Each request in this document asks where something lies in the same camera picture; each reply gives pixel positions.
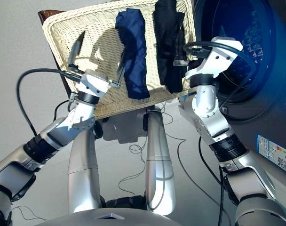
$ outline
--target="washing machine door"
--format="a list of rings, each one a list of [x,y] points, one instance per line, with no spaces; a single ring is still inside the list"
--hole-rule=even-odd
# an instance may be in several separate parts
[[[198,0],[197,40],[234,37],[257,71],[223,112],[242,142],[258,148],[261,135],[286,149],[286,0]],[[249,74],[236,58],[217,78],[222,101]]]

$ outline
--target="silver robot arm segment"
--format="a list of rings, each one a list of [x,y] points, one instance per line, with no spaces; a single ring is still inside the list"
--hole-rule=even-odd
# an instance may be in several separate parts
[[[234,39],[215,37],[212,41],[242,49]],[[244,147],[219,111],[214,78],[226,70],[236,56],[228,50],[213,47],[199,67],[186,73],[192,95],[179,110],[210,146],[226,173],[224,187],[238,205],[236,225],[286,226],[286,216],[275,201],[274,185],[256,161],[256,153]]]
[[[147,137],[147,207],[160,215],[168,215],[175,209],[175,180],[160,109],[148,111]]]

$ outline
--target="black cloth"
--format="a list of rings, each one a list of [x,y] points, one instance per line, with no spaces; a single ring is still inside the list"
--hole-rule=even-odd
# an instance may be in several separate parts
[[[157,41],[157,65],[161,85],[166,85],[170,93],[181,92],[182,78],[187,68],[173,66],[175,57],[183,54],[184,13],[176,11],[176,0],[159,0],[153,12],[154,29]]]
[[[124,80],[128,97],[150,97],[146,86],[145,20],[139,9],[127,8],[116,17],[116,29],[125,48],[121,64],[125,69]]]

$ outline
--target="sticker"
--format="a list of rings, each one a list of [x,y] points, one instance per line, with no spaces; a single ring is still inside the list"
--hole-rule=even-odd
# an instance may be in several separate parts
[[[286,171],[286,149],[270,141],[270,160]]]
[[[257,136],[259,154],[286,171],[286,149],[260,135]]]

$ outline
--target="wicker basket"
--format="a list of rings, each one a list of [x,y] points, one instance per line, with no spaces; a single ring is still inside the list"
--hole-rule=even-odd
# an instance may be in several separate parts
[[[85,38],[75,64],[83,71],[87,68],[93,69],[107,75],[110,80],[113,80],[116,78],[121,52],[124,49],[118,32],[115,30],[116,16],[119,12],[125,11],[126,8],[140,9],[146,23],[146,83],[150,98],[143,100],[128,98],[124,79],[121,79],[120,89],[109,88],[106,95],[99,100],[95,112],[97,119],[151,106],[187,94],[189,83],[186,80],[183,81],[183,91],[176,94],[170,94],[164,86],[160,85],[156,60],[156,39],[152,18],[156,2],[157,0],[109,2],[60,13],[49,17],[44,22],[44,34],[62,70],[68,71],[67,60],[71,47],[85,30]],[[186,43],[194,41],[195,32],[191,1],[178,0],[177,11],[185,13],[183,24]],[[71,80],[67,81],[71,90],[77,92],[74,82]]]

